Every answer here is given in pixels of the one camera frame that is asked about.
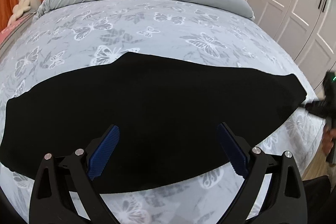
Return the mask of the person's right hand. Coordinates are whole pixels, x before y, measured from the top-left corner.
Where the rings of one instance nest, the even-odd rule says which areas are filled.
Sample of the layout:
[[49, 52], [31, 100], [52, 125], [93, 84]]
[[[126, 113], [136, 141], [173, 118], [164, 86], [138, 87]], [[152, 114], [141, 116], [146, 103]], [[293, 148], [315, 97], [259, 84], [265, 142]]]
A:
[[328, 125], [325, 125], [323, 128], [322, 135], [322, 151], [325, 156], [327, 156], [331, 149], [334, 147], [333, 140], [336, 138], [336, 129], [330, 128]]

